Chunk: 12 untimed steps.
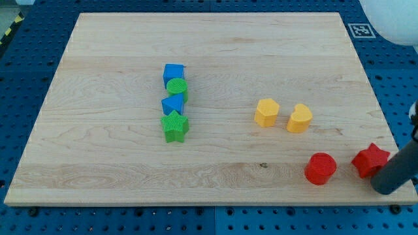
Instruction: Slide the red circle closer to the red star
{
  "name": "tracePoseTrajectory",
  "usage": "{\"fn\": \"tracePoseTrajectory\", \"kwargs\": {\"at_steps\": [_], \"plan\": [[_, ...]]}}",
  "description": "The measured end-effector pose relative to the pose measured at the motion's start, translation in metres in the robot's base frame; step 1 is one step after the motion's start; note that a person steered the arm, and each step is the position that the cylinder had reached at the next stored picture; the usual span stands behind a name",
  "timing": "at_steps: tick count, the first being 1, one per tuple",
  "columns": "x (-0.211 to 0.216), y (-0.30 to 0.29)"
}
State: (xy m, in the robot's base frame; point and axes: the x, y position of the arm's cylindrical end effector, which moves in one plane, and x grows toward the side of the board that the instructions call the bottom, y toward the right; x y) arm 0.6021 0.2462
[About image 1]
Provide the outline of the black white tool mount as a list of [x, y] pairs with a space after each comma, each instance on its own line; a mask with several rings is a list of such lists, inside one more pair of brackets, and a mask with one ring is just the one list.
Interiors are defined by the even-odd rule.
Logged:
[[410, 121], [413, 125], [413, 130], [412, 130], [412, 133], [411, 133], [411, 137], [412, 137], [412, 140], [414, 140], [416, 142], [417, 141], [417, 126], [418, 126], [418, 123], [417, 123], [417, 101], [415, 101], [410, 106], [408, 117], [409, 117], [409, 119], [410, 119]]

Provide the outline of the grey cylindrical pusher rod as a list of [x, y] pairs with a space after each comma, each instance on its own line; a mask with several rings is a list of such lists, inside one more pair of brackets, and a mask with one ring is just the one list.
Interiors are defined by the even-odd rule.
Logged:
[[417, 175], [417, 141], [409, 141], [387, 164], [372, 176], [372, 188], [389, 195]]

